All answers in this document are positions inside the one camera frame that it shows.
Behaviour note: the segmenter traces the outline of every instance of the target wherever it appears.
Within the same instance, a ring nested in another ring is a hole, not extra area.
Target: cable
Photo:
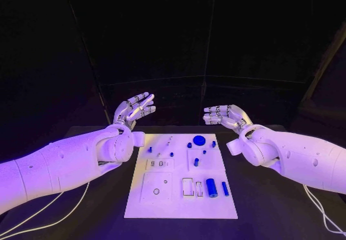
[[[327,215],[325,208],[324,208],[324,204],[322,204],[322,202],[319,201],[318,197],[316,197],[316,196],[314,195],[314,193],[311,192],[308,185],[303,184],[303,187],[305,187],[306,194],[308,194],[308,196],[309,196],[314,204],[316,205],[316,207],[319,208],[319,210],[321,210],[321,212],[322,212],[322,214],[324,214],[324,223],[325,223],[327,229],[328,229],[332,233],[335,233],[335,234],[344,234],[344,236],[346,237],[346,232],[339,228],[339,226],[335,224],[335,222],[331,220],[329,216]],[[337,229],[338,229],[339,231],[334,231],[334,230],[329,229],[329,226],[328,226],[328,223],[327,223],[327,219],[329,220],[329,222],[334,224],[334,226],[337,227]]]
[[[41,227],[28,229],[28,230],[25,230],[25,231],[19,231],[19,232],[14,233],[12,235],[0,238],[0,240],[5,240],[5,239],[8,239],[8,238],[14,237],[15,235],[19,235],[19,234],[24,234],[24,233],[37,231],[37,230],[40,230],[40,229],[45,229],[45,228],[48,228],[48,227],[53,227],[53,226],[57,225],[61,221],[64,221],[66,218],[71,215],[71,213],[73,213],[73,212],[76,211],[76,209],[79,208],[79,205],[80,205],[81,201],[84,200],[89,187],[90,187],[90,182],[89,182],[89,184],[87,184],[87,188],[86,188],[84,194],[83,194],[83,196],[81,196],[80,202],[77,203],[77,205],[76,205],[76,207],[73,208],[71,212],[67,214],[67,216],[66,216],[58,222],[55,222],[55,223],[53,223],[53,224],[50,224],[50,225],[47,225],[47,226],[41,226]]]
[[[58,195],[58,197],[53,200],[53,202],[21,223],[21,224],[18,224],[11,230],[8,230],[6,232],[4,232],[2,234],[0,234],[0,237],[6,234],[6,233],[9,233],[14,229],[17,229],[28,220],[31,220],[48,207],[50,207],[50,205],[57,201],[57,199],[60,198],[60,196],[64,194],[64,192]]]

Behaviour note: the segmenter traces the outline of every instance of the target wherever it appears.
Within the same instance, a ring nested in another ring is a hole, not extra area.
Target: white pegboard
[[[197,135],[207,139],[204,146],[194,144]],[[213,147],[214,141],[216,134],[146,134],[126,218],[239,219],[223,154],[218,144]],[[216,180],[216,198],[208,194],[210,178]],[[223,182],[227,182],[230,196],[226,196]]]

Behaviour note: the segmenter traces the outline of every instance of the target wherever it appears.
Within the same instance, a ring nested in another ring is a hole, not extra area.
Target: circular hole
[[[314,166],[318,166],[319,165],[319,160],[315,159],[312,164],[314,164]]]

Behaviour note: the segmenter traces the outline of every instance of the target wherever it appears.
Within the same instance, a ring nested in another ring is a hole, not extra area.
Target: black table
[[[279,125],[270,126],[285,131]],[[73,127],[67,137],[93,132],[102,126]],[[239,219],[130,219],[125,218],[139,149],[120,168],[90,183],[86,198],[71,216],[55,226],[11,239],[74,240],[211,240],[211,239],[345,239],[331,233],[324,216],[303,185],[273,169],[253,166],[243,155],[233,156],[227,143],[237,138],[223,126],[139,126],[149,134],[217,133]],[[86,185],[68,191],[48,209],[15,232],[57,222],[71,211]],[[312,189],[329,217],[346,230],[346,204],[337,193]],[[0,233],[27,219],[55,198],[41,197],[12,209]]]

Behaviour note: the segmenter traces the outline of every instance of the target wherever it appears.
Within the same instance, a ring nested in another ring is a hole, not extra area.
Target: robotic hand
[[[145,132],[132,132],[136,120],[156,111],[155,95],[145,92],[125,101],[113,124],[63,139],[31,155],[0,164],[0,214],[30,200],[68,191],[129,161]]]
[[[275,169],[299,183],[346,194],[346,149],[334,143],[290,132],[279,132],[254,125],[244,110],[236,105],[214,106],[204,120],[223,124],[239,133],[227,146],[236,156],[243,153],[254,166]]]

